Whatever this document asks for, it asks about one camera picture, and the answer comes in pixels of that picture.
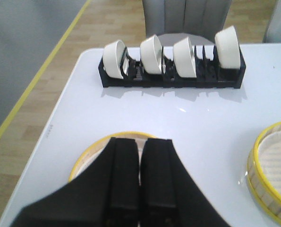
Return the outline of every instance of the yellow-rimmed steamer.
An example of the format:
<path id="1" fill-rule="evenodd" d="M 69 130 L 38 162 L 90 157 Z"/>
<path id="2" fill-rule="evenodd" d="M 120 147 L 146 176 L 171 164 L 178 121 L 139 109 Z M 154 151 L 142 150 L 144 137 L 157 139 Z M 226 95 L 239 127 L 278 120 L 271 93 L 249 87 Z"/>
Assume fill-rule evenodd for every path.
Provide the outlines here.
<path id="1" fill-rule="evenodd" d="M 81 172 L 83 172 L 96 159 L 96 157 L 107 145 L 111 137 L 135 139 L 138 146 L 138 152 L 140 153 L 142 152 L 142 149 L 148 138 L 156 138 L 151 134 L 138 131 L 118 132 L 101 138 L 100 140 L 96 141 L 91 146 L 89 146 L 78 158 L 72 168 L 69 177 L 69 182 L 72 181 L 75 177 L 77 177 Z"/>
<path id="2" fill-rule="evenodd" d="M 261 207 L 281 224 L 281 122 L 256 139 L 247 160 L 247 179 Z"/>

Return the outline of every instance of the white bowl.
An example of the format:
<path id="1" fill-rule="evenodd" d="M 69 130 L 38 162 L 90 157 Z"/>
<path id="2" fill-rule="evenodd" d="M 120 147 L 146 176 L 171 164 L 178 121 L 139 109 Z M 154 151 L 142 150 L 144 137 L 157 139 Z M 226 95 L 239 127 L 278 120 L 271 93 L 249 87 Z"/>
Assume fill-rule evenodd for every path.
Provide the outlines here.
<path id="1" fill-rule="evenodd" d="M 126 46 L 122 40 L 117 40 L 105 46 L 102 54 L 102 61 L 104 70 L 109 77 L 115 79 L 123 79 L 120 71 L 120 62 Z M 127 74 L 128 71 L 128 58 L 124 56 L 123 71 Z"/>
<path id="2" fill-rule="evenodd" d="M 195 56 L 189 37 L 174 44 L 173 56 L 179 76 L 196 78 Z"/>
<path id="3" fill-rule="evenodd" d="M 240 69 L 240 52 L 237 33 L 230 26 L 215 35 L 219 62 L 224 69 Z"/>
<path id="4" fill-rule="evenodd" d="M 165 66 L 162 64 L 162 45 L 156 35 L 140 44 L 140 58 L 145 71 L 150 74 L 162 74 Z"/>

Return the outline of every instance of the wooden floor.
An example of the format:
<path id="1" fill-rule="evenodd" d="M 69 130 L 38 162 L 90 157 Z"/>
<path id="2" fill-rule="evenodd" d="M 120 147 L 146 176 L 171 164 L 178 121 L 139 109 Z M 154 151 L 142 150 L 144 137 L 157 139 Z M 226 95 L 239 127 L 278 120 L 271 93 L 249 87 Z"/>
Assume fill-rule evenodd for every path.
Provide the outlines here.
<path id="1" fill-rule="evenodd" d="M 275 0 L 234 0 L 225 27 L 240 43 L 260 43 Z M 141 0 L 93 0 L 0 139 L 0 216 L 80 53 L 122 39 L 145 39 Z"/>

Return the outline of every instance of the white tabletop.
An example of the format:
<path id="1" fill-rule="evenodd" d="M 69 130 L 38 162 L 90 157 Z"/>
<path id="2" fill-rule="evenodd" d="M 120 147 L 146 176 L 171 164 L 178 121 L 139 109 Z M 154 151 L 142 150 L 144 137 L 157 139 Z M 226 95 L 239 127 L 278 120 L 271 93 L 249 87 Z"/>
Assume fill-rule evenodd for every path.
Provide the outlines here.
<path id="1" fill-rule="evenodd" d="M 241 89 L 103 88 L 102 49 L 83 52 L 1 217 L 67 183 L 81 153 L 119 131 L 173 139 L 186 169 L 232 227 L 276 227 L 251 197 L 247 156 L 262 129 L 281 121 L 281 44 L 241 45 Z M 212 57 L 212 46 L 206 48 Z M 139 59 L 139 48 L 129 48 Z M 172 57 L 171 48 L 165 54 Z"/>

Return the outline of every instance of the gray upholstered chair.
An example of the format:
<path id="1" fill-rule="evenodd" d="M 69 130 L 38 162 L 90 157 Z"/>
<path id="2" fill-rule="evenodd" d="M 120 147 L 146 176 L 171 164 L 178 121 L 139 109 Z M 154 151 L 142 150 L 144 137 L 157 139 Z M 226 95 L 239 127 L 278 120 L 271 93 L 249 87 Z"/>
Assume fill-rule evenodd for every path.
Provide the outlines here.
<path id="1" fill-rule="evenodd" d="M 146 37 L 158 35 L 163 46 L 187 36 L 193 45 L 213 44 L 231 0 L 142 0 Z"/>
<path id="2" fill-rule="evenodd" d="M 266 29 L 264 43 L 281 43 L 281 0 L 278 0 Z"/>

